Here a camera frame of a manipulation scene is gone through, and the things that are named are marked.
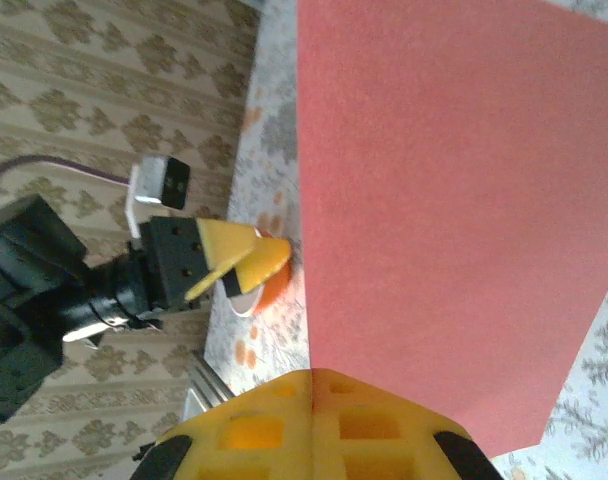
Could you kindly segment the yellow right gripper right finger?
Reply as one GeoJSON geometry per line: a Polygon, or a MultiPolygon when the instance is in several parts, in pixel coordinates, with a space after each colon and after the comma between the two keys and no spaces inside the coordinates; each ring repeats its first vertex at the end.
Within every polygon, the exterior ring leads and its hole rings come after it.
{"type": "Polygon", "coordinates": [[[312,371],[314,479],[497,479],[457,422],[330,369],[312,371]]]}

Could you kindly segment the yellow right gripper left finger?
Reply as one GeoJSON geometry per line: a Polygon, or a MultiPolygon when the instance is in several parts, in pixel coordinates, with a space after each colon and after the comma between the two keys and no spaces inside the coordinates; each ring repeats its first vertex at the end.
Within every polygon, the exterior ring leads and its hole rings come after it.
{"type": "Polygon", "coordinates": [[[312,371],[296,370],[164,433],[133,479],[272,479],[280,456],[310,453],[312,371]]]}

